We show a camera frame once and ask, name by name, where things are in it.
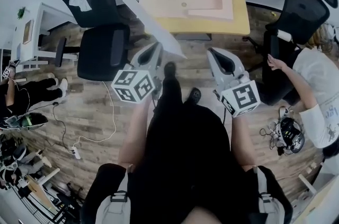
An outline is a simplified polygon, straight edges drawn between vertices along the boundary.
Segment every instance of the white t-shirt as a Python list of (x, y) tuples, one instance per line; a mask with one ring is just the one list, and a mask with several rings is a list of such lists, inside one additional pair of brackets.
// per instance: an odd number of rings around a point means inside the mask
[(318, 102), (300, 113), (305, 132), (314, 146), (325, 148), (339, 135), (339, 69), (325, 54), (305, 48), (293, 70), (307, 81)]

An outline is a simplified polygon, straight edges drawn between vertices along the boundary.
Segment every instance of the black and white cube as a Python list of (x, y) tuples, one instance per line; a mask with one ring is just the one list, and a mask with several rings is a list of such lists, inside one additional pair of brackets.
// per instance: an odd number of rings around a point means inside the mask
[(256, 109), (260, 105), (260, 97), (255, 81), (222, 91), (221, 102), (234, 118)]
[(147, 70), (119, 70), (111, 87), (123, 102), (141, 103), (155, 89)]

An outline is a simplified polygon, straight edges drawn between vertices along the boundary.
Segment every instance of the wooden desk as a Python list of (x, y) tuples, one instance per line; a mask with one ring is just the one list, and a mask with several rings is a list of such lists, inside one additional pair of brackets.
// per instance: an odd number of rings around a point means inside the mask
[(170, 33), (215, 33), (249, 34), (249, 21), (245, 0), (232, 0), (233, 21), (206, 19), (156, 18), (157, 22)]
[(36, 180), (34, 180), (31, 176), (27, 176), (28, 180), (28, 188), (32, 191), (32, 194), (37, 196), (39, 200), (41, 201), (41, 204), (49, 211), (51, 211), (53, 214), (57, 213), (56, 207), (54, 204), (50, 201), (48, 196), (46, 195), (46, 192), (44, 191), (43, 187), (38, 184)]

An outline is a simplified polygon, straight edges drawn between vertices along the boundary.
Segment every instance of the green plant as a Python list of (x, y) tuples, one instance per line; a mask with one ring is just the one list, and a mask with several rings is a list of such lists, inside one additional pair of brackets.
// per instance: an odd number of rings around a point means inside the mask
[(25, 9), (26, 7), (22, 7), (21, 9), (19, 9), (19, 11), (17, 12), (17, 18), (20, 20), (22, 19), (23, 15), (25, 14)]

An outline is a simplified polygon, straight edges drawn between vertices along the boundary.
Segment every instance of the white desk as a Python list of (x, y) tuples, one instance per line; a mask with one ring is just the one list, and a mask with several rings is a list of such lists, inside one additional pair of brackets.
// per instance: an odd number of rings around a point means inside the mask
[[(33, 20), (32, 39), (23, 45), (23, 35), (25, 25)], [(47, 61), (38, 61), (39, 57), (56, 57), (56, 52), (40, 51), (38, 48), (39, 35), (49, 35), (48, 30), (63, 24), (65, 22), (77, 23), (74, 17), (64, 13), (44, 3), (36, 3), (26, 8), (25, 14), (21, 20), (18, 20), (16, 30), (13, 35), (11, 60), (20, 59), (17, 71), (32, 70), (31, 65), (45, 65)], [(76, 55), (64, 54), (64, 58), (76, 60)], [(24, 69), (24, 65), (29, 65), (28, 69)]]

